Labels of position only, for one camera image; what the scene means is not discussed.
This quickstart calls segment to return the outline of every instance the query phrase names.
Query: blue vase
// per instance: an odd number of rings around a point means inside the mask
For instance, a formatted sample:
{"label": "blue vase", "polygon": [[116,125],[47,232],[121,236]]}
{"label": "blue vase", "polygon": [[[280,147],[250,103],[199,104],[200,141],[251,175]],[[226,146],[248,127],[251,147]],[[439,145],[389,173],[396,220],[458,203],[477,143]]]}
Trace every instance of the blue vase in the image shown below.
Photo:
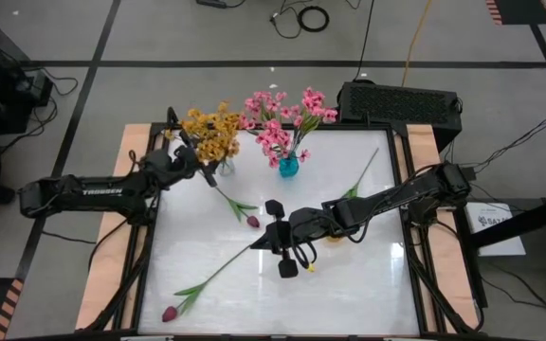
{"label": "blue vase", "polygon": [[288,178],[296,175],[299,172],[299,159],[292,152],[290,156],[280,160],[280,174],[282,178]]}

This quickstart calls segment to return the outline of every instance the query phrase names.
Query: white tabletop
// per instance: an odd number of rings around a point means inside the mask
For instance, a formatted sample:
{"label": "white tabletop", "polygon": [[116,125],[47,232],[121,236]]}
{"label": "white tabletop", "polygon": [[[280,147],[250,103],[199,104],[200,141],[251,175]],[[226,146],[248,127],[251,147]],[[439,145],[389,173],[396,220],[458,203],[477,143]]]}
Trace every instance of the white tabletop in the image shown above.
{"label": "white tabletop", "polygon": [[[164,191],[138,331],[171,334],[417,335],[418,326],[397,210],[372,219],[364,242],[314,243],[316,272],[300,269],[280,278],[279,256],[247,250],[216,277],[188,314],[163,323],[161,315],[183,297],[173,293],[200,284],[256,241],[273,221],[264,202],[293,210],[340,197],[378,154],[359,187],[360,196],[394,186],[390,148],[382,131],[315,131],[301,143],[311,158],[282,179],[241,132],[236,171],[216,176],[229,197],[254,206],[261,228],[237,221],[227,201],[200,175]],[[174,141],[173,151],[179,142]],[[308,247],[305,252],[310,255]]]}

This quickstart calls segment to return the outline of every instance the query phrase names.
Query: black equipment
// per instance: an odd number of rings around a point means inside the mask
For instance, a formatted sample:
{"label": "black equipment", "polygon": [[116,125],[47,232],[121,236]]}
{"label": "black equipment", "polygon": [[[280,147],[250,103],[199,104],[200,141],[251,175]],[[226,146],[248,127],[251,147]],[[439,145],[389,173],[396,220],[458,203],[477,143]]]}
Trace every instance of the black equipment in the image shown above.
{"label": "black equipment", "polygon": [[39,69],[21,69],[19,63],[28,61],[0,29],[0,135],[23,133],[32,109],[49,100],[52,81]]}
{"label": "black equipment", "polygon": [[431,166],[430,170],[409,178],[405,183],[368,198],[333,200],[322,203],[322,209],[301,208],[292,212],[287,222],[282,220],[282,204],[270,200],[266,202],[266,212],[274,215],[276,221],[266,226],[264,235],[250,248],[271,250],[273,254],[282,255],[280,274],[283,278],[294,277],[298,270],[288,270],[291,266],[286,257],[288,249],[294,251],[300,265],[307,269],[310,262],[303,252],[297,252],[300,244],[305,243],[314,250],[311,242],[321,238],[350,238],[372,217],[403,205],[408,205],[414,223],[430,224],[437,217],[438,207],[455,205],[470,191],[471,187],[459,167],[444,163]]}
{"label": "black equipment", "polygon": [[455,92],[345,82],[339,94],[341,122],[390,123],[396,132],[406,124],[430,124],[438,151],[463,129],[461,101]]}
{"label": "black equipment", "polygon": [[[178,121],[172,108],[168,109],[169,122]],[[128,219],[128,224],[146,224],[151,217],[146,199],[154,198],[161,189],[183,179],[191,179],[202,171],[211,187],[216,187],[213,172],[215,163],[207,166],[197,159],[195,146],[183,130],[180,137],[185,146],[174,151],[174,161],[165,150],[143,156],[125,176],[43,178],[24,186],[19,191],[20,212],[28,218],[48,217],[64,210],[117,212]]]}

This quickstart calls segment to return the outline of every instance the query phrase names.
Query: green leaf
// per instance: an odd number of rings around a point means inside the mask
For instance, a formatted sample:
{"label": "green leaf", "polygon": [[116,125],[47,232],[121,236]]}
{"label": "green leaf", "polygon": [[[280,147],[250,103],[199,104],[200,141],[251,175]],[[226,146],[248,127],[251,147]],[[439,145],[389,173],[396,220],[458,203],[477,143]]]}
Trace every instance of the green leaf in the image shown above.
{"label": "green leaf", "polygon": [[257,209],[257,208],[258,208],[257,206],[246,205],[246,204],[242,204],[242,203],[238,203],[238,202],[235,202],[235,204],[236,204],[239,208],[242,208],[242,209]]}
{"label": "green leaf", "polygon": [[357,196],[357,185],[351,187],[346,193],[342,195],[342,198],[349,199]]}
{"label": "green leaf", "polygon": [[237,204],[235,204],[235,202],[228,202],[228,204],[231,205],[231,208],[233,208],[233,212],[235,212],[235,215],[237,216],[237,220],[241,222],[242,221],[242,212],[239,209],[239,207],[237,206]]}
{"label": "green leaf", "polygon": [[185,290],[181,290],[177,293],[174,293],[175,296],[186,296],[186,295],[191,295],[193,294],[194,292],[198,291],[198,290],[202,290],[204,288],[204,283],[201,283],[199,285],[195,285],[194,287],[192,288],[189,288],[189,289],[185,289]]}
{"label": "green leaf", "polygon": [[185,302],[185,304],[183,304],[182,308],[180,308],[180,314],[187,313],[192,308],[200,293],[201,291],[198,291],[187,297],[187,301]]}

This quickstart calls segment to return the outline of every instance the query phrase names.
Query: black device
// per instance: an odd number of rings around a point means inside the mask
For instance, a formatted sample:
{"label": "black device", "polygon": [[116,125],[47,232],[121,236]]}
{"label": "black device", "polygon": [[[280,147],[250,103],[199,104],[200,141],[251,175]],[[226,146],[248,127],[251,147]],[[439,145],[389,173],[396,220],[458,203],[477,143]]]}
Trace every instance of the black device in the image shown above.
{"label": "black device", "polygon": [[28,61],[0,29],[0,135],[23,133],[32,109],[49,100],[52,81],[42,70],[23,70],[19,63]]}
{"label": "black device", "polygon": [[430,124],[438,151],[463,129],[462,104],[455,92],[347,81],[338,96],[341,122],[390,123],[396,132],[406,124]]}

